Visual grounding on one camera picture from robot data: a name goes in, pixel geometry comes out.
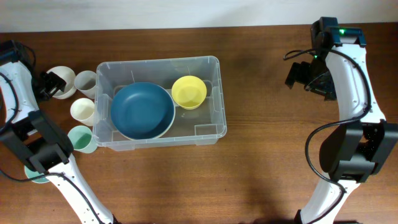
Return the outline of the yellow small bowl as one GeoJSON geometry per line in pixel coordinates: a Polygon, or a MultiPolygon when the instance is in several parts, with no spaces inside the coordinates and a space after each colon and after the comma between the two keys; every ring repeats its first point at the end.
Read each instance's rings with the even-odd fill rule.
{"type": "Polygon", "coordinates": [[[200,78],[187,75],[179,78],[172,86],[172,98],[186,110],[198,108],[205,100],[207,88],[200,78]]]}

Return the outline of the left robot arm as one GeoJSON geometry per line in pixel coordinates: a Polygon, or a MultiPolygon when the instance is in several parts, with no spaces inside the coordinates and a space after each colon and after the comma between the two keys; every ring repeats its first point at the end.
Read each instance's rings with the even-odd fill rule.
{"type": "Polygon", "coordinates": [[[34,51],[15,40],[1,43],[1,95],[6,116],[1,142],[31,171],[61,192],[82,223],[117,224],[81,175],[73,145],[39,108],[66,81],[55,72],[35,74],[34,51]]]}

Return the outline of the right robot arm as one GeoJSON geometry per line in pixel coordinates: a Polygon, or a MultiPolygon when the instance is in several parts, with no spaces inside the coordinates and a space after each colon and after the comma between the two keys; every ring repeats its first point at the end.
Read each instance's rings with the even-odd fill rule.
{"type": "Polygon", "coordinates": [[[376,175],[397,144],[397,124],[388,123],[377,104],[366,66],[366,40],[362,29],[341,27],[335,17],[321,17],[310,29],[312,47],[292,50],[284,60],[310,54],[310,63],[293,63],[285,84],[304,85],[306,91],[338,103],[339,121],[320,126],[305,142],[305,157],[316,133],[335,130],[322,142],[320,178],[309,202],[295,223],[334,223],[349,195],[371,175],[376,175]]]}

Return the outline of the beige plate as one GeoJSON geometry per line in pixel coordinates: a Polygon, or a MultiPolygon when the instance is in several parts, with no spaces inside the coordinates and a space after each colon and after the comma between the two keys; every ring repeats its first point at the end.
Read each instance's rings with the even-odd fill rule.
{"type": "Polygon", "coordinates": [[[174,101],[168,92],[138,94],[123,101],[118,131],[128,139],[157,139],[173,125],[174,101]]]}

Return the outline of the clear plastic storage container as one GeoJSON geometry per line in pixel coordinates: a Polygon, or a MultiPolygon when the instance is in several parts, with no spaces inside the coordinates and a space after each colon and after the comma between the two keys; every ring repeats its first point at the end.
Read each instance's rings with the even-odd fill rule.
{"type": "Polygon", "coordinates": [[[114,151],[139,148],[215,144],[227,132],[220,62],[214,56],[103,62],[96,68],[93,138],[114,151]],[[157,139],[132,140],[111,121],[111,103],[127,85],[151,82],[172,89],[179,78],[193,75],[204,81],[206,98],[194,110],[176,106],[173,125],[157,139]]]}

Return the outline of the dark blue plate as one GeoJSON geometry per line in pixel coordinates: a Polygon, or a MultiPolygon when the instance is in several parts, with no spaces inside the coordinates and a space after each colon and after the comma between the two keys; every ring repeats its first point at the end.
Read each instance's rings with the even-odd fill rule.
{"type": "Polygon", "coordinates": [[[154,139],[172,126],[176,109],[171,95],[154,83],[139,82],[116,93],[111,104],[111,121],[125,137],[154,139]]]}

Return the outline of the white small bowl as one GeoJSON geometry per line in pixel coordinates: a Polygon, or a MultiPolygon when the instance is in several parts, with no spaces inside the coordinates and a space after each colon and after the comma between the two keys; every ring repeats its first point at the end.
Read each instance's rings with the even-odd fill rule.
{"type": "Polygon", "coordinates": [[[74,85],[76,75],[71,68],[66,66],[57,66],[51,68],[47,72],[48,73],[53,72],[57,74],[60,78],[62,78],[66,82],[64,91],[59,90],[58,92],[56,92],[56,94],[53,95],[54,98],[59,100],[64,100],[71,97],[76,92],[76,87],[74,85]]]}

